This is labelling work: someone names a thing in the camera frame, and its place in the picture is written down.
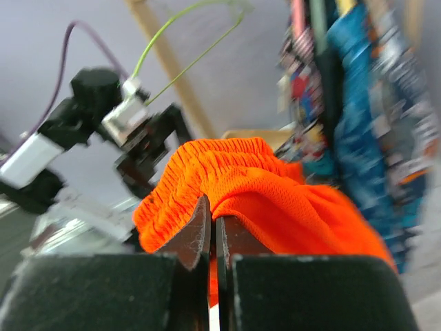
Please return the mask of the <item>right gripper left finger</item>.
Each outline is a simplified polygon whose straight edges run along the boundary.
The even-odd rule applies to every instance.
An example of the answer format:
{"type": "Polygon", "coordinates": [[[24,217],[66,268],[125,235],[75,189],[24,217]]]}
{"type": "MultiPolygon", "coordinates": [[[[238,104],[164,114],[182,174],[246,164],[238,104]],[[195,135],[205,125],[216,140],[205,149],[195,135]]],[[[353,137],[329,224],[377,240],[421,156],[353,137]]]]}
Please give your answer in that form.
{"type": "Polygon", "coordinates": [[[209,330],[211,212],[202,196],[188,223],[159,252],[177,258],[168,330],[209,330]]]}

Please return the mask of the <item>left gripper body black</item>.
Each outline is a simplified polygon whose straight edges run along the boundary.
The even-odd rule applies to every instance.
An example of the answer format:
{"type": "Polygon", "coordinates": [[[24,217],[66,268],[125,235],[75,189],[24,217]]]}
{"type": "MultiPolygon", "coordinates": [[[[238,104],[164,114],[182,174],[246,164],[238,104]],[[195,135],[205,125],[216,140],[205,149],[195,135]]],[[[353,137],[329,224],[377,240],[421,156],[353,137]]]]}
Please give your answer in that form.
{"type": "Polygon", "coordinates": [[[177,136],[180,146],[192,140],[181,108],[174,103],[141,122],[121,148],[123,154],[115,161],[115,169],[135,197],[143,199],[156,187],[150,180],[155,166],[169,152],[165,141],[171,134],[177,136]]]}

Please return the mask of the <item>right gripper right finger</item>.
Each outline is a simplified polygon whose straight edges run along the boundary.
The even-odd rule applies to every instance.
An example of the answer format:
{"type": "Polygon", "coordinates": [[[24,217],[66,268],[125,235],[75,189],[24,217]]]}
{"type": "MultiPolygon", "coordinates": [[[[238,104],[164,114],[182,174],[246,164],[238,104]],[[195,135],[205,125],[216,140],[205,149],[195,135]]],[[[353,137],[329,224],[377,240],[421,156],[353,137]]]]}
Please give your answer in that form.
{"type": "Polygon", "coordinates": [[[216,258],[218,278],[218,304],[220,330],[234,330],[230,326],[232,318],[232,256],[273,254],[237,217],[221,217],[216,220],[216,258]]]}

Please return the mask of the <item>orange mesh shorts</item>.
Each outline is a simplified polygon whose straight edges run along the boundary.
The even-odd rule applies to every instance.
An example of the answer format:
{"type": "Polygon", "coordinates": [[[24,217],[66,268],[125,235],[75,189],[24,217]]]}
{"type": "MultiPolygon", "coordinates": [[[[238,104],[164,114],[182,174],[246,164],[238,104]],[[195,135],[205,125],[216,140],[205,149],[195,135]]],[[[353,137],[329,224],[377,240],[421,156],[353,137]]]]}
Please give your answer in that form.
{"type": "Polygon", "coordinates": [[[346,195],[307,184],[302,166],[278,159],[260,137],[181,145],[134,211],[142,249],[163,247],[204,196],[214,219],[238,218],[277,254],[361,254],[394,265],[380,235],[346,195]]]}

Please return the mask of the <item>green clothes hanger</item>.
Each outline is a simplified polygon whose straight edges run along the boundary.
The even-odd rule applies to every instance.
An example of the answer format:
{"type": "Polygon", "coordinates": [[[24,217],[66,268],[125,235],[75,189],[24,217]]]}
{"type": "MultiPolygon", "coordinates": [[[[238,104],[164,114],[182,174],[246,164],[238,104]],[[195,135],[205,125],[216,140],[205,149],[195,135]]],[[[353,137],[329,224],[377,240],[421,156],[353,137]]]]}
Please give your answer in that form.
{"type": "Polygon", "coordinates": [[[140,16],[143,8],[149,10],[149,17],[141,19],[141,25],[152,23],[154,26],[147,30],[147,45],[131,76],[140,77],[152,53],[169,76],[167,85],[146,101],[147,106],[183,81],[184,74],[254,9],[250,1],[183,1],[181,7],[178,4],[178,1],[132,2],[133,15],[140,16]]]}

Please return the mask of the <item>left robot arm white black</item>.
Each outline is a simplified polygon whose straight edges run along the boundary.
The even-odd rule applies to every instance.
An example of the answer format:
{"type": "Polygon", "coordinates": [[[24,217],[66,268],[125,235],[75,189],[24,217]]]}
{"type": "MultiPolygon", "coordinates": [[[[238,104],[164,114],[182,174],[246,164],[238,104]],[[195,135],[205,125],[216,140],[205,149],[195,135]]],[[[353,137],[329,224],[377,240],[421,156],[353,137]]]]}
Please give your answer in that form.
{"type": "Polygon", "coordinates": [[[181,109],[174,103],[150,115],[149,93],[128,79],[121,83],[109,68],[85,68],[70,82],[72,96],[52,111],[25,142],[1,164],[1,193],[31,214],[44,214],[57,203],[64,181],[48,166],[93,134],[121,151],[114,168],[128,191],[143,199],[155,185],[155,167],[167,154],[166,139],[192,140],[181,109]]]}

